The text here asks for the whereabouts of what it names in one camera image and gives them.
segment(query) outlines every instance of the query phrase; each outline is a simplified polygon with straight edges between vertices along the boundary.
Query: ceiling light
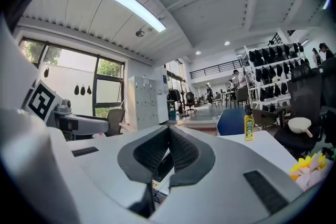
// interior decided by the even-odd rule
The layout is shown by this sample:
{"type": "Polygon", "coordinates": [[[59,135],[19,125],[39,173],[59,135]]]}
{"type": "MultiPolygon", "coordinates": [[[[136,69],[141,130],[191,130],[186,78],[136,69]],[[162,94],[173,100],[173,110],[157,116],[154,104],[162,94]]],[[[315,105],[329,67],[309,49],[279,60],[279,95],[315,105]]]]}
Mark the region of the ceiling light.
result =
{"type": "Polygon", "coordinates": [[[144,19],[152,27],[154,27],[159,33],[162,32],[166,27],[157,19],[151,12],[146,9],[137,0],[115,0],[120,4],[124,5],[126,8],[133,11],[139,17],[144,19]]]}
{"type": "Polygon", "coordinates": [[[326,0],[322,9],[327,9],[327,7],[329,6],[329,3],[330,3],[330,0],[326,0]]]}

